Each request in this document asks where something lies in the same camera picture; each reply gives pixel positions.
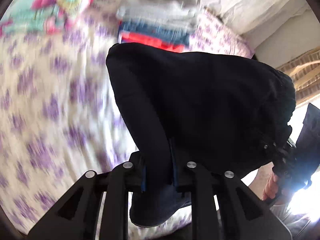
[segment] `stack of clothes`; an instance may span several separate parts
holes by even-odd
[[[123,0],[116,14],[119,43],[183,52],[198,25],[200,6],[200,0]]]

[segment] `blue fabric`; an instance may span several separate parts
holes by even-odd
[[[189,33],[179,29],[164,29],[160,26],[150,25],[145,22],[124,21],[119,26],[119,32],[120,31],[139,33],[161,39],[171,44],[189,46]]]

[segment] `bedspread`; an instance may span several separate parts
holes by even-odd
[[[137,150],[116,106],[105,65],[116,43],[121,0],[96,0],[69,33],[0,39],[0,204],[28,233],[87,170],[111,171]],[[190,50],[251,57],[246,42],[205,17]],[[168,234],[191,207],[130,239]]]

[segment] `red fabric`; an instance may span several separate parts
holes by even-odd
[[[132,32],[121,32],[121,43],[136,42],[145,45],[149,45],[158,49],[164,49],[172,52],[183,52],[184,45],[174,45],[162,41],[161,39],[150,37],[147,35],[132,33]]]

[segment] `silver screw head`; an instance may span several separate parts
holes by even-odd
[[[187,166],[189,167],[189,168],[195,168],[196,166],[197,166],[197,164],[195,163],[195,162],[188,162],[187,163]]]
[[[90,179],[90,178],[93,178],[93,177],[95,176],[95,173],[94,173],[94,171],[87,171],[87,172],[85,173],[85,176],[86,176],[88,179]]]
[[[130,169],[133,166],[133,164],[131,162],[125,162],[122,166],[126,169]]]
[[[224,173],[224,176],[226,176],[228,179],[232,179],[235,176],[235,174],[232,171],[226,171]]]

